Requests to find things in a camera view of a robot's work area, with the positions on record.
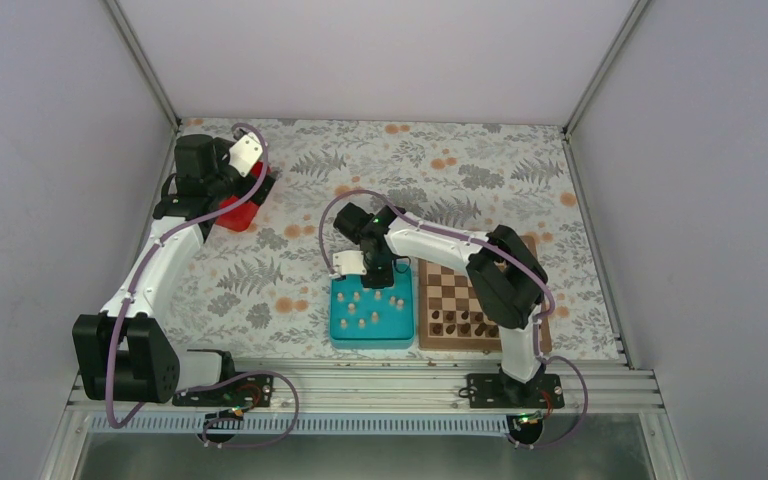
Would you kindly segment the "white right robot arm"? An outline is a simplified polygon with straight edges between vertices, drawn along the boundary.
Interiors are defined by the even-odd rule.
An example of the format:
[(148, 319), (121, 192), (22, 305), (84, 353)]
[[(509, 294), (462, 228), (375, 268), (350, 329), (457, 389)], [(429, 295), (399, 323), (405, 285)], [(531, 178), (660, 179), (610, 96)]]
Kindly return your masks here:
[(539, 322), (553, 300), (548, 275), (524, 240), (510, 227), (467, 231), (423, 220), (392, 205), (377, 213), (349, 203), (334, 228), (353, 249), (325, 258), (331, 276), (359, 278), (373, 290), (395, 283), (395, 264), (403, 258), (436, 263), (466, 276), (482, 311), (500, 330), (504, 399), (525, 407), (540, 393), (544, 370)]

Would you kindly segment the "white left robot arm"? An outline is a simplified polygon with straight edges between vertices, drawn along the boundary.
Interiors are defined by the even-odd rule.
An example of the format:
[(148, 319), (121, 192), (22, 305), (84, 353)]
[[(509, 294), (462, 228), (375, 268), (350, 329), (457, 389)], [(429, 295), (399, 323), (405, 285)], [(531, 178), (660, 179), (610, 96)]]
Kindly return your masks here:
[(165, 403), (198, 387), (215, 405), (230, 402), (238, 377), (218, 350), (175, 346), (164, 323), (172, 297), (218, 216), (232, 205), (259, 207), (275, 183), (266, 145), (248, 127), (232, 139), (191, 134), (174, 148), (175, 168), (152, 212), (149, 238), (121, 287), (72, 338), (85, 394), (97, 401)]

